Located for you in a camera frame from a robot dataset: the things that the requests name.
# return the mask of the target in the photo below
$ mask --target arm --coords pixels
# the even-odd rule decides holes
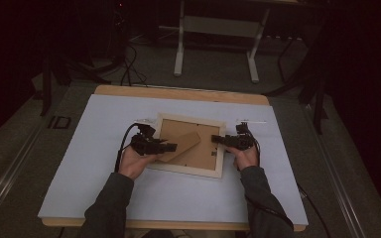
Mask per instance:
[[[126,206],[133,187],[130,178],[112,173],[94,204],[85,211],[85,222],[78,237],[123,237]]]
[[[159,156],[139,156],[131,147],[123,153],[118,173],[112,173],[98,197],[85,211],[85,222],[78,237],[124,237],[126,206],[129,204],[134,179]]]
[[[293,227],[285,221],[286,213],[278,199],[271,193],[265,172],[258,165],[255,147],[246,151],[235,148],[227,148],[227,150],[236,156],[235,165],[241,171],[252,237],[294,237]],[[277,211],[284,216],[284,219],[265,211],[264,208]]]

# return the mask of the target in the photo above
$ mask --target metal rail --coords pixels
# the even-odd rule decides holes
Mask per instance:
[[[348,196],[348,193],[345,190],[344,185],[342,184],[341,178],[336,170],[336,167],[332,161],[332,157],[329,155],[329,152],[324,144],[322,137],[317,133],[317,130],[314,127],[312,118],[310,116],[310,111],[306,105],[301,104],[302,111],[308,120],[308,125],[315,135],[317,140],[320,153],[324,159],[327,168],[327,174],[329,176],[330,184],[332,185],[333,191],[335,192],[336,198],[338,200],[339,206],[341,208],[342,214],[345,217],[345,222],[347,223],[348,229],[351,233],[351,237],[354,238],[365,238],[363,228],[361,227],[360,221],[358,220],[357,214],[352,206],[352,201]]]
[[[11,165],[8,167],[6,172],[0,178],[0,205],[4,201],[6,195],[10,191],[12,185],[17,179],[19,173],[24,167],[25,163],[29,159],[30,152],[34,148],[38,137],[42,130],[49,124],[52,115],[54,114],[59,103],[62,101],[64,94],[67,91],[67,87],[59,86],[58,90],[54,91],[53,104],[48,111],[46,116],[43,116],[33,128],[32,132],[29,134],[28,138],[24,142],[23,146],[15,156]]]

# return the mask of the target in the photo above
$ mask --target wooden table edge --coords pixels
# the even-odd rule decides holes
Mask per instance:
[[[152,97],[194,101],[228,102],[251,105],[270,105],[264,95],[240,92],[209,91],[198,89],[179,89],[166,87],[129,87],[99,85],[94,94],[112,96]]]
[[[42,218],[42,222],[50,227],[80,227],[84,218]],[[248,231],[247,223],[232,222],[186,222],[186,221],[145,221],[126,220],[128,229],[168,229],[168,230],[233,230]],[[306,225],[294,225],[294,231],[300,232],[306,229]]]

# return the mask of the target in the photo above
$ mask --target white table leg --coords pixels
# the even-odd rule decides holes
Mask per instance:
[[[253,83],[259,82],[258,70],[256,69],[256,63],[255,63],[255,55],[256,55],[256,51],[258,51],[259,42],[261,41],[262,33],[264,32],[264,28],[265,28],[265,24],[267,23],[269,12],[270,12],[269,8],[265,10],[264,16],[262,18],[262,22],[259,24],[259,29],[255,36],[255,43],[253,45],[252,51],[247,53],[247,62],[249,64],[250,78],[252,79]]]
[[[179,46],[176,53],[175,71],[174,76],[182,75],[182,65],[184,64],[184,8],[185,1],[181,1],[181,16],[179,19]]]

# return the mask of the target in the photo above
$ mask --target person's left hand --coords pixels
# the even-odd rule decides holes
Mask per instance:
[[[161,156],[162,155],[140,156],[132,147],[128,146],[123,152],[118,173],[135,180],[149,163],[156,161]]]

